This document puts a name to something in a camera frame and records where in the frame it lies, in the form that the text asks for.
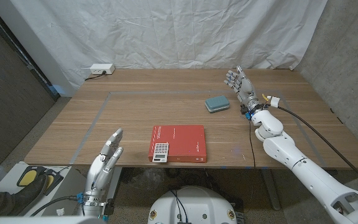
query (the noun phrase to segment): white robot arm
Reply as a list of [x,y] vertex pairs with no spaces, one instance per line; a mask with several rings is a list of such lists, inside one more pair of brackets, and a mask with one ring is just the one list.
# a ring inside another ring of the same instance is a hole
[[122,129],[119,128],[106,141],[100,154],[93,161],[86,178],[83,210],[79,209],[77,214],[94,217],[103,215],[106,203],[102,202],[102,196],[111,180],[114,166],[123,152],[123,148],[118,147],[121,139]]
[[358,191],[339,183],[319,165],[307,158],[294,140],[283,130],[283,124],[264,110],[254,87],[245,73],[237,66],[238,73],[229,71],[225,84],[237,93],[245,106],[247,118],[255,126],[255,134],[263,142],[265,152],[289,168],[302,184],[317,198],[335,223],[358,224]]

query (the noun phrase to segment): white curtain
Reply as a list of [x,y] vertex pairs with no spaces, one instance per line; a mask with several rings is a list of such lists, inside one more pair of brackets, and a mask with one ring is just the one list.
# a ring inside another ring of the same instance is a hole
[[11,1],[79,88],[93,63],[293,69],[327,0]]

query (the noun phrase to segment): wooden table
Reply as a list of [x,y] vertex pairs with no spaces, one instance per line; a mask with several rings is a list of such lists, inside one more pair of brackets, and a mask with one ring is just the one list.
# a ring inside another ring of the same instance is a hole
[[[28,164],[90,165],[107,138],[124,129],[121,167],[251,168],[249,122],[240,114],[237,95],[223,83],[227,70],[116,70],[113,75],[90,80],[50,125],[24,159]],[[298,72],[245,70],[259,99],[281,98],[280,106],[292,110],[314,126],[358,168],[358,141],[336,118],[325,102]],[[230,108],[210,114],[207,98],[224,95]],[[315,133],[295,118],[269,108],[295,140],[298,148],[328,169],[349,167]],[[202,124],[205,128],[207,163],[149,162],[154,125]],[[284,169],[251,138],[258,168]]]

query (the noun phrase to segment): red book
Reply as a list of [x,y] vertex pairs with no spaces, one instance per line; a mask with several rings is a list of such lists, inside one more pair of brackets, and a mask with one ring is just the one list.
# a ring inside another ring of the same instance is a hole
[[169,143],[168,162],[206,162],[203,125],[154,126],[149,148],[150,162],[156,143]]

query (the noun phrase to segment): power outlet strip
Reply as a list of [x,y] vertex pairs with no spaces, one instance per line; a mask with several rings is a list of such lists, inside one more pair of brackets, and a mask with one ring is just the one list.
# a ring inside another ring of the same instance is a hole
[[106,71],[107,75],[110,75],[113,73],[114,69],[116,69],[114,67],[113,64],[93,64],[90,68],[91,73],[94,75],[100,75],[103,73],[103,71]]

